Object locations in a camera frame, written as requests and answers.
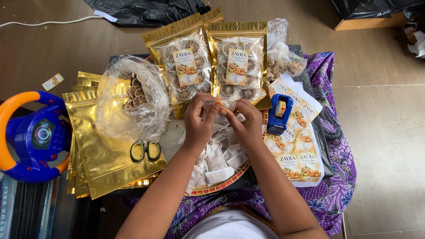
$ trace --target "blue toy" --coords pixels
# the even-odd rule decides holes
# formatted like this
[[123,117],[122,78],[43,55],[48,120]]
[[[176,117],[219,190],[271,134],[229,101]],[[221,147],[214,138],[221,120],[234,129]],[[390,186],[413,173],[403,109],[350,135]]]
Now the blue toy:
[[[9,120],[16,109],[31,101],[46,106]],[[0,105],[0,168],[4,174],[17,181],[39,183],[54,179],[68,168],[69,154],[56,168],[47,164],[71,147],[71,127],[59,115],[68,117],[65,102],[43,91],[21,93]],[[15,148],[20,162],[12,159],[6,141]]]
[[[286,103],[286,109],[282,117],[275,116],[276,107],[278,101],[284,101]],[[286,130],[286,123],[288,122],[289,115],[292,110],[294,101],[291,97],[282,94],[274,94],[272,96],[272,109],[269,110],[269,119],[267,121],[267,133],[274,135],[281,135]]]

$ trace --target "toy steering wheel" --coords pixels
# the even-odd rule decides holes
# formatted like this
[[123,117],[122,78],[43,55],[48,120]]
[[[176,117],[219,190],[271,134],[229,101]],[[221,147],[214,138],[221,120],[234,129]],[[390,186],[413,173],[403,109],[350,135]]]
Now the toy steering wheel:
[[[46,106],[28,116],[10,120],[21,105],[35,101]],[[69,151],[71,127],[59,115],[68,117],[63,99],[43,91],[20,93],[0,105],[0,168],[9,177],[29,183],[52,180],[68,168],[69,153],[55,168],[47,161],[54,161],[63,150]],[[20,158],[13,160],[6,142],[12,144]]]

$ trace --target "tape roll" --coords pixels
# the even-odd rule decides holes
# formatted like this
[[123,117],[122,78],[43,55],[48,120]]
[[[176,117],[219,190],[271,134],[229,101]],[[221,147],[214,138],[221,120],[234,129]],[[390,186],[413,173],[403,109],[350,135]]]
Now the tape roll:
[[286,103],[284,101],[279,100],[278,104],[276,105],[275,116],[282,117],[283,113],[285,112],[285,109]]

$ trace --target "fingernail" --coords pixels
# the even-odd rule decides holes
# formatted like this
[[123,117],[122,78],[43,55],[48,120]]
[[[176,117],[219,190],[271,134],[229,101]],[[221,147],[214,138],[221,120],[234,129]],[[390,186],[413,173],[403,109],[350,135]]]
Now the fingernail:
[[223,104],[219,101],[214,102],[214,108],[219,109]]
[[221,110],[219,111],[219,113],[220,113],[222,116],[226,116],[226,114],[227,114],[227,112],[226,112],[224,109],[221,109]]

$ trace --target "stack of gold pouches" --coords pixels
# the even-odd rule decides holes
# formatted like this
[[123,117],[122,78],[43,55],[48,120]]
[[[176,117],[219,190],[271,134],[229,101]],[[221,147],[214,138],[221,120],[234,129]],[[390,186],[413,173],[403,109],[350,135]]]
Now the stack of gold pouches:
[[[134,163],[130,157],[134,153],[130,151],[132,143],[97,133],[94,116],[100,78],[100,75],[79,72],[77,85],[71,86],[72,92],[63,94],[73,128],[68,194],[76,194],[77,198],[91,196],[95,199],[117,189],[147,187],[167,164],[162,152],[154,162]],[[128,100],[125,95],[129,87],[129,80],[117,86],[123,95],[117,100],[117,108],[123,107]]]

